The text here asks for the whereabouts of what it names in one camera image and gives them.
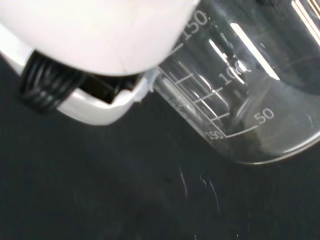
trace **black background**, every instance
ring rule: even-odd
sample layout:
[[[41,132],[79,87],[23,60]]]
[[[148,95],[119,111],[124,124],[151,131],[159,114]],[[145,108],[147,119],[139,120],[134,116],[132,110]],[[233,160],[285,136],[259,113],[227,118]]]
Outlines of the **black background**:
[[[320,238],[320,145],[239,165],[156,93],[96,127],[33,113],[18,81],[0,61],[0,240]]]

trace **measurement line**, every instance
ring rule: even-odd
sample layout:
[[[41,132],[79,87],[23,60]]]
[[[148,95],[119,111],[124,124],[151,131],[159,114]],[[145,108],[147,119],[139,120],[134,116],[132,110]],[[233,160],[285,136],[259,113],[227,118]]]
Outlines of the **measurement line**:
[[[221,116],[217,116],[216,118],[211,119],[211,121],[219,120],[219,119],[222,119],[222,118],[227,117],[227,116],[229,116],[229,115],[230,115],[230,113],[226,113],[226,114],[223,114],[223,115],[221,115]]]
[[[219,93],[219,92],[220,92],[221,90],[223,90],[223,89],[224,89],[223,87],[220,87],[220,88],[218,88],[217,90],[214,90],[212,93],[208,94],[207,96],[204,96],[204,97],[198,99],[197,101],[194,101],[193,103],[194,103],[194,104],[197,104],[197,103],[199,103],[199,102],[201,102],[201,101],[203,101],[203,100],[205,100],[205,99],[207,99],[207,98],[210,98],[211,96]]]
[[[164,71],[161,67],[159,67],[159,70],[161,70],[161,72],[163,72],[163,74],[166,75],[166,77],[168,78],[168,80],[171,81],[171,83],[174,84],[174,82],[172,81],[172,79],[168,76],[168,74],[165,73],[165,71]],[[184,93],[184,91],[182,91],[182,89],[181,89],[178,85],[177,85],[176,87],[181,91],[181,93],[185,96],[185,98],[188,99],[188,100],[192,103],[192,100],[190,99],[190,97],[188,97],[188,96]],[[202,113],[203,116],[210,122],[210,118],[200,109],[200,107],[198,107],[197,105],[194,105],[194,106],[195,106],[195,107],[199,110],[199,112]],[[226,134],[225,134],[214,122],[212,122],[212,125],[213,125],[225,138],[227,137]]]
[[[170,53],[169,56],[174,54],[176,51],[178,51],[180,48],[182,48],[185,44],[184,43],[180,43],[178,46],[176,46]]]
[[[253,126],[247,130],[243,130],[243,131],[240,131],[240,132],[237,132],[235,134],[231,134],[231,135],[228,135],[228,136],[225,136],[226,138],[232,138],[232,137],[235,137],[235,136],[238,136],[238,135],[241,135],[241,134],[245,134],[247,132],[250,132],[252,131],[253,129],[256,129],[258,126]]]
[[[184,80],[187,80],[187,79],[189,79],[189,78],[191,78],[193,76],[194,76],[194,74],[190,73],[188,76],[185,76],[184,78],[181,78],[180,80],[176,81],[174,84],[178,85],[178,84],[182,83]]]

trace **black rubber grip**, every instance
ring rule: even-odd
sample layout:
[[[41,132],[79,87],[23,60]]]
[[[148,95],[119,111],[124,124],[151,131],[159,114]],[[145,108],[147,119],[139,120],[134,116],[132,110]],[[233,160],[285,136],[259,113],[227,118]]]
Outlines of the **black rubber grip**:
[[[55,109],[88,75],[35,51],[21,75],[19,98],[39,113]]]

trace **black tabletop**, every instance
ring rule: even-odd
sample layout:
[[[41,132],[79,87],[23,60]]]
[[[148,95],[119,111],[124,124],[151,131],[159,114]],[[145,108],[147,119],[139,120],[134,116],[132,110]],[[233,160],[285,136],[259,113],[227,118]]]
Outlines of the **black tabletop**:
[[[16,98],[0,62],[0,240],[316,240],[320,145],[263,166],[219,155],[156,93],[110,126]]]

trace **white plastic object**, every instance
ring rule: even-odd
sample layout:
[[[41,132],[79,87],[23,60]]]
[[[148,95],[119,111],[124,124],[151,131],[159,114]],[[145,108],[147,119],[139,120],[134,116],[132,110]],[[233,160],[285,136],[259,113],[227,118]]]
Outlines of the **white plastic object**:
[[[198,2],[0,0],[0,23],[61,63],[124,76],[162,62]]]
[[[20,75],[34,48],[21,41],[0,24],[0,54]],[[108,125],[122,117],[134,102],[141,101],[152,91],[158,76],[157,68],[147,71],[132,91],[122,90],[111,104],[77,88],[57,108],[65,115],[90,125]]]

